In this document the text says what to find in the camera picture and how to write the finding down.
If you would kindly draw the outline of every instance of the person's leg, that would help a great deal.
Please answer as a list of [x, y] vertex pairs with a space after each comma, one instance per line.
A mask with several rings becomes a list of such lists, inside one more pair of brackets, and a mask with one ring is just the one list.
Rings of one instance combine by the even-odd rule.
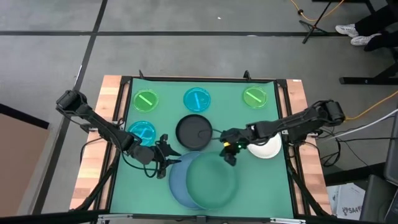
[[398, 31], [373, 37], [364, 50], [372, 51], [381, 47], [398, 47]]
[[384, 6], [373, 15], [361, 19], [355, 23], [355, 29], [361, 36], [370, 36], [397, 22], [389, 6]]

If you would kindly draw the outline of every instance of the green plate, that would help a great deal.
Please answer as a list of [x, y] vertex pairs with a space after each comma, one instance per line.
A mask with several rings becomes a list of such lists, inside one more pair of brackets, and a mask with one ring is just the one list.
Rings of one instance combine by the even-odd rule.
[[150, 112], [157, 106], [159, 99], [152, 90], [140, 90], [134, 95], [134, 107], [140, 112]]
[[250, 86], [243, 91], [243, 101], [253, 109], [259, 109], [267, 103], [267, 93], [259, 86]]
[[201, 208], [222, 208], [236, 195], [238, 181], [234, 167], [217, 152], [199, 155], [187, 170], [187, 190]]

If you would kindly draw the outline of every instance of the blue petri dish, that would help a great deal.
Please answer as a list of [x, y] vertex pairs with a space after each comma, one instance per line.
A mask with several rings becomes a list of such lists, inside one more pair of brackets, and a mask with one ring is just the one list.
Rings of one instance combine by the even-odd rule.
[[142, 139], [142, 146], [151, 146], [155, 142], [156, 131], [153, 124], [148, 121], [137, 121], [130, 126], [128, 132]]
[[194, 113], [205, 111], [210, 106], [210, 94], [204, 88], [192, 88], [184, 94], [184, 104]]

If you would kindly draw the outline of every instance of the white sneaker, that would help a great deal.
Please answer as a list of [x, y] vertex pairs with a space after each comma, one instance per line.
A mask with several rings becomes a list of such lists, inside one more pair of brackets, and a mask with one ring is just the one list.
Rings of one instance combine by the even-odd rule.
[[335, 27], [337, 33], [339, 34], [344, 34], [348, 35], [349, 37], [357, 37], [359, 34], [355, 29], [355, 24], [350, 24], [350, 25], [337, 25]]
[[381, 34], [373, 34], [370, 35], [369, 37], [364, 37], [364, 36], [359, 36], [359, 37], [354, 37], [351, 39], [351, 44], [354, 46], [365, 46], [371, 41], [371, 39], [377, 35]]

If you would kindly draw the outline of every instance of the gray floor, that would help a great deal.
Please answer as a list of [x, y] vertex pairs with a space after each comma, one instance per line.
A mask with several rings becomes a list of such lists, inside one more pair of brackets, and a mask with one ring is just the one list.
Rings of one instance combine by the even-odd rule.
[[[373, 1], [380, 8], [383, 1]], [[100, 0], [23, 1], [4, 0], [0, 6], [0, 30], [92, 30]], [[298, 0], [308, 17], [317, 17], [324, 3]], [[352, 23], [369, 15], [364, 4], [343, 4], [320, 27], [333, 31], [335, 24]], [[100, 30], [222, 30], [303, 32], [299, 16], [289, 0], [283, 1], [109, 1]], [[340, 76], [371, 77], [392, 64], [387, 50], [363, 52], [348, 37], [98, 37], [81, 91], [95, 106], [103, 75], [253, 77], [303, 80], [308, 103], [339, 101], [347, 116], [354, 116], [397, 90], [396, 86], [344, 86]], [[52, 134], [26, 196], [36, 193], [60, 115], [55, 100], [73, 86], [88, 37], [0, 37], [0, 102], [51, 123]], [[390, 100], [363, 119], [345, 123], [341, 131], [384, 116], [396, 108]], [[392, 120], [383, 121], [347, 138], [388, 136]], [[86, 134], [76, 125], [68, 129], [43, 212], [68, 210], [79, 168], [79, 151]], [[335, 143], [318, 141], [321, 154], [336, 150]], [[386, 158], [387, 141], [350, 143], [368, 164]], [[363, 166], [343, 146], [340, 169]]]

